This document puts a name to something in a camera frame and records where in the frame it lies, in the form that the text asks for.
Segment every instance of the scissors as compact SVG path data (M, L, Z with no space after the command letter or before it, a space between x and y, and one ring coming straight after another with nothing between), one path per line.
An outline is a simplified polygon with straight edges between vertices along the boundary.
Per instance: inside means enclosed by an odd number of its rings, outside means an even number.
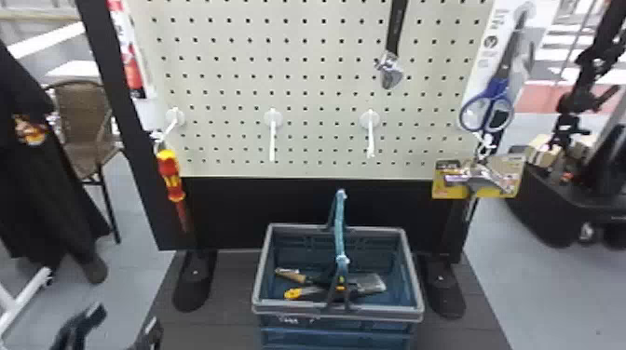
M461 108L458 121L463 129L470 132L495 133L508 127L513 120L513 103L507 95L509 74L513 56L522 36L526 16L527 12L525 11L517 20L504 55L497 66L496 73L489 80L487 88Z

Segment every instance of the black robe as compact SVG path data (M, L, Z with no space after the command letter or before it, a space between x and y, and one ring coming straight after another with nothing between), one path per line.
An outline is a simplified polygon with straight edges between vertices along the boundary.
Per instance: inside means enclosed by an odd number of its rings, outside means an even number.
M95 240L111 230L54 132L39 146L18 142L12 115L45 124L53 109L48 94L0 41L0 239L12 257L55 270L66 253L90 262Z

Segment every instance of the blue scissors handle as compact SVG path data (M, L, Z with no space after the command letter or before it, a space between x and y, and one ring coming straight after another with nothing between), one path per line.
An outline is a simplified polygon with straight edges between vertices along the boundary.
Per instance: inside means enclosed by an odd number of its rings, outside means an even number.
M509 79L500 79L497 77L491 78L485 91L476 95L463 105L458 116L459 125L463 129L470 132L478 132L481 130L486 132L498 132L508 127L513 116L513 104L507 96L508 88ZM497 103L499 103L500 106L503 105L504 108L507 109L509 115L507 115L503 122L498 122L497 125L492 125L492 121L494 120L494 116L496 114L494 106ZM480 107L479 104L487 104L487 106L486 108L475 108L477 106ZM470 109L471 107L481 110L481 115L473 115L474 111L473 109Z

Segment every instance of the black stand base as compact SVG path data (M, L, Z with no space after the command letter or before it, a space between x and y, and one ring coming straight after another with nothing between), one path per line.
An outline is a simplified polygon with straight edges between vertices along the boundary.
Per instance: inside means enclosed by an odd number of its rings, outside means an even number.
M422 282L432 310L447 319L465 315L466 305L452 265L439 258L420 259Z
M172 297L178 311L195 311L209 299L216 263L217 250L189 250L185 253Z
M598 233L604 231L604 243L610 248L625 249L626 195L594 195L574 183L559 184L560 173L556 169L548 175L542 168L526 165L519 194L506 200L515 216L554 248L599 238L584 235L582 227L587 223Z

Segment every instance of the chair leg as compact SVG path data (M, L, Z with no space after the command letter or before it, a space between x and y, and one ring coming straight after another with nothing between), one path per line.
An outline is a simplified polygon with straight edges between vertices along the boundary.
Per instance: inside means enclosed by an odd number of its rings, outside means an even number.
M109 190L106 188L106 179L104 178L104 171L102 171L102 164L98 164L98 177L100 180L100 186L102 187L102 196L104 197L104 205L106 206L106 213L109 216L109 222L111 223L111 229L113 230L113 237L117 244L122 243L122 237L119 235L117 229L116 216L113 212L113 206L111 205L111 197L109 197Z

